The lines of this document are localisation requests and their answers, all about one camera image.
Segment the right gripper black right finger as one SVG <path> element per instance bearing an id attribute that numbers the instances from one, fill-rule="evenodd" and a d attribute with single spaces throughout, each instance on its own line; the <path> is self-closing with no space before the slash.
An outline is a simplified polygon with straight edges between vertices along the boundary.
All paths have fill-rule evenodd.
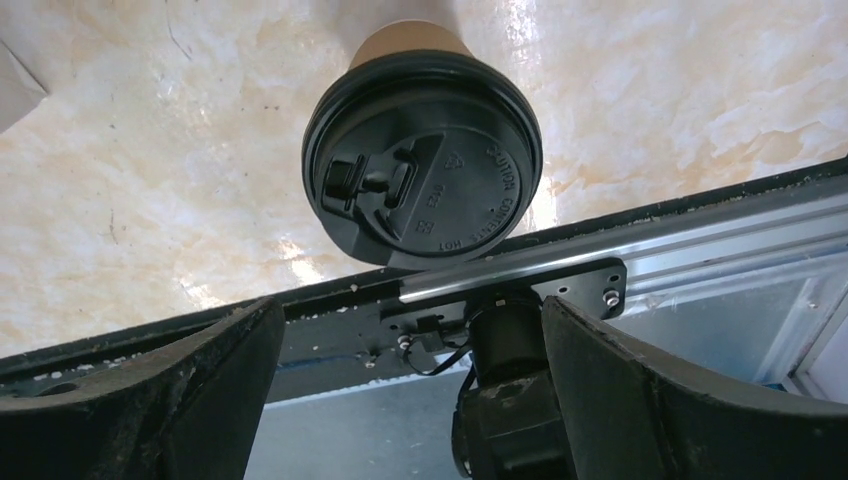
<path id="1" fill-rule="evenodd" d="M 542 326 L 580 479 L 843 479 L 847 408 L 676 357 L 557 297 Z"/>

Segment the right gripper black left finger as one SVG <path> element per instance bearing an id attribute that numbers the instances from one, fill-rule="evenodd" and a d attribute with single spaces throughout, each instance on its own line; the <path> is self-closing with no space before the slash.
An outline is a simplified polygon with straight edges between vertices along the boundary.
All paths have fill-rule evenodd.
<path id="1" fill-rule="evenodd" d="M 277 368 L 282 305 L 262 299 L 119 363 L 1 396 L 5 479 L 240 479 Z"/>

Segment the black cup lid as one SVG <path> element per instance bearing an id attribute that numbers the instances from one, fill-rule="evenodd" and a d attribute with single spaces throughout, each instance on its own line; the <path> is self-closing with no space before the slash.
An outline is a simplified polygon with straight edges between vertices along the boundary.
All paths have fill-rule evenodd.
<path id="1" fill-rule="evenodd" d="M 309 204 L 343 253 L 422 271 L 479 257 L 516 228 L 538 189 L 543 146 L 507 77 L 472 57 L 415 50 L 333 83 L 301 160 Z"/>

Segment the beige paper bag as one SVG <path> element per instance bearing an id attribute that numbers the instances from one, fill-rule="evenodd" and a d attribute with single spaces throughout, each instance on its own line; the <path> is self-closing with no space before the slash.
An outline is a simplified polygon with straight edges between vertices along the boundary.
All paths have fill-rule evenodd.
<path id="1" fill-rule="evenodd" d="M 1 124 L 2 133 L 25 118 L 48 97 L 47 90 L 1 42 Z"/>

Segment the brown paper coffee cup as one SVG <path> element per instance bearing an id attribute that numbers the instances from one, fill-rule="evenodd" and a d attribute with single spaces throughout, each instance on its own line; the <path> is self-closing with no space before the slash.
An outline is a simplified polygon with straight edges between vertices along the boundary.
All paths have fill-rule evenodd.
<path id="1" fill-rule="evenodd" d="M 387 55 L 419 50 L 474 57 L 463 40 L 443 26 L 424 20 L 400 20 L 369 35 L 354 53 L 348 69 Z"/>

